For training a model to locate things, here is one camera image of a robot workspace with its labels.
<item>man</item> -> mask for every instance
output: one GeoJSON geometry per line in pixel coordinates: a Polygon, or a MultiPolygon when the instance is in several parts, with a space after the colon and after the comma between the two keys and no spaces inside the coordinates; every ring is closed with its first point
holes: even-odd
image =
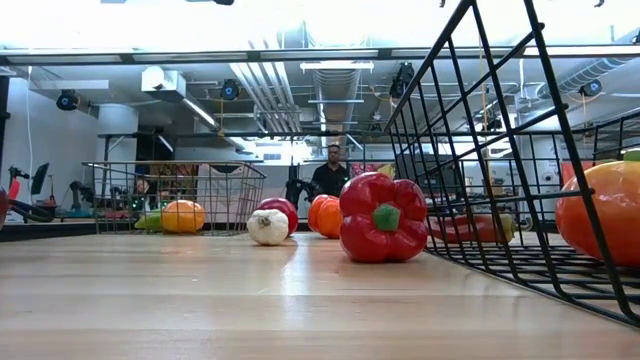
{"type": "Polygon", "coordinates": [[[338,162],[340,145],[329,145],[328,151],[327,163],[316,169],[311,181],[320,187],[318,194],[340,196],[342,187],[349,180],[349,172],[338,162]]]}

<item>pepper stem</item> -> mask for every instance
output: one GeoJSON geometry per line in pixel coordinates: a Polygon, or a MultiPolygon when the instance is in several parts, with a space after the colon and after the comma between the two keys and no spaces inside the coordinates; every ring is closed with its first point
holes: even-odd
{"type": "Polygon", "coordinates": [[[396,231],[400,223],[400,210],[390,204],[379,205],[371,214],[373,224],[380,231],[396,231]]]}

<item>wooden table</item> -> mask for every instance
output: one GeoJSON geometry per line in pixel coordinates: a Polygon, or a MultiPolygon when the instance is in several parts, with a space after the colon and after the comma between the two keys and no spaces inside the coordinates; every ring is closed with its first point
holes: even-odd
{"type": "Polygon", "coordinates": [[[0,244],[0,358],[640,359],[640,332],[427,254],[295,234],[0,244]]]}

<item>wire basket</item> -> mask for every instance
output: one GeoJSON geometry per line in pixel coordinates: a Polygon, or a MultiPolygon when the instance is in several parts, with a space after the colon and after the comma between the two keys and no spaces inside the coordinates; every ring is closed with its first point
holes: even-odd
{"type": "Polygon", "coordinates": [[[175,213],[178,227],[201,228],[199,233],[230,236],[245,232],[247,220],[262,199],[266,179],[242,162],[109,161],[83,165],[93,171],[97,232],[109,234],[157,232],[147,219],[155,213],[165,221],[169,211],[175,213]],[[201,208],[167,210],[172,202],[181,200],[201,208]]]}
{"type": "Polygon", "coordinates": [[[416,181],[426,194],[427,224],[431,234],[434,231],[445,233],[443,224],[446,220],[455,221],[459,216],[468,220],[466,230],[473,237],[471,241],[454,244],[430,236],[427,252],[640,327],[637,315],[640,311],[640,270],[614,265],[584,174],[584,168],[597,164],[598,159],[620,157],[624,124],[640,114],[591,128],[572,129],[545,46],[544,25],[538,22],[533,1],[522,2],[531,32],[499,61],[494,61],[477,2],[460,1],[424,63],[405,84],[403,96],[385,128],[392,139],[398,175],[416,181]],[[470,87],[465,86],[452,40],[454,30],[466,15],[473,17],[477,27],[481,61],[487,69],[470,87]],[[532,114],[536,116],[526,118],[519,113],[514,118],[509,111],[512,104],[508,105],[505,100],[509,94],[502,89],[498,72],[515,55],[522,54],[532,40],[540,54],[550,101],[546,102],[546,108],[532,114]],[[444,87],[436,69],[437,57],[450,59],[447,66],[455,73],[459,92],[456,99],[443,98],[444,87]],[[423,81],[433,82],[437,105],[427,105],[420,85],[423,81]],[[495,95],[492,107],[502,115],[502,130],[487,131],[486,121],[483,121],[482,130],[476,129],[470,95],[481,87],[485,90],[485,81],[490,81],[495,95]],[[466,122],[463,125],[468,130],[454,127],[459,118],[453,119],[451,113],[456,108],[462,109],[465,115],[462,121],[466,122]],[[543,122],[559,126],[545,130],[540,126],[543,122]],[[618,143],[602,150],[603,142],[598,139],[603,139],[604,129],[610,127],[619,129],[618,143]],[[469,141],[466,148],[461,145],[464,140],[469,141]],[[561,191],[564,182],[573,176],[579,189],[561,191]],[[582,199],[590,220],[584,226],[593,230],[602,260],[579,254],[557,234],[554,210],[562,197],[582,199]],[[504,233],[500,214],[508,214],[515,220],[516,238],[509,244],[481,241],[476,216],[489,216],[497,233],[504,233]]]}

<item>black wire basket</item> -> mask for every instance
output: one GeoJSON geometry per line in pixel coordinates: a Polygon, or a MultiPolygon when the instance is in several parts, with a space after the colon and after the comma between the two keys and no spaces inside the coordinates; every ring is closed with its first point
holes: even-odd
{"type": "MultiPolygon", "coordinates": [[[[593,190],[584,172],[585,166],[596,165],[598,159],[620,159],[624,126],[640,114],[588,128],[571,128],[567,105],[562,101],[545,45],[544,24],[538,21],[533,1],[521,1],[531,32],[500,56],[492,54],[477,1],[460,1],[427,58],[411,81],[403,84],[403,96],[385,128],[393,143],[398,175],[416,181],[423,188],[429,205],[427,224],[431,234],[446,233],[444,224],[448,220],[466,219],[465,231],[472,236],[470,241],[453,243],[432,235],[426,249],[430,254],[640,327],[637,315],[640,269],[624,269],[614,264],[592,198],[593,190]],[[479,58],[487,69],[470,87],[465,86],[452,40],[452,34],[467,15],[473,17],[477,27],[479,58]],[[507,103],[509,94],[503,91],[499,70],[522,55],[529,43],[535,44],[538,51],[550,101],[537,116],[527,119],[519,114],[516,118],[509,111],[513,104],[507,103]],[[446,66],[453,67],[455,73],[459,91],[455,100],[451,100],[450,94],[443,96],[444,85],[436,69],[436,64],[443,63],[442,58],[450,59],[446,66]],[[436,106],[428,106],[429,98],[421,85],[427,79],[433,82],[436,106]],[[501,114],[502,129],[489,130],[486,117],[481,129],[476,129],[471,96],[480,88],[484,92],[485,82],[490,84],[495,97],[492,109],[501,114]],[[451,114],[457,107],[463,110],[468,130],[451,125],[451,114]],[[541,123],[555,119],[559,128],[540,129],[541,123]],[[619,131],[618,144],[603,149],[603,142],[599,146],[598,139],[602,139],[605,131],[610,136],[611,128],[619,131]],[[470,139],[466,149],[453,145],[461,139],[470,139]],[[497,145],[502,146],[498,149],[499,156],[494,152],[497,145]],[[561,191],[569,176],[575,176],[576,190],[561,191]],[[555,203],[568,197],[582,200],[589,219],[584,226],[593,231],[601,259],[578,253],[557,233],[555,203]],[[497,239],[483,241],[484,230],[477,223],[479,215],[488,217],[498,234],[510,230],[501,221],[501,216],[510,216],[515,239],[508,244],[497,239]]],[[[454,229],[456,236],[462,236],[458,228],[454,229]]]]}

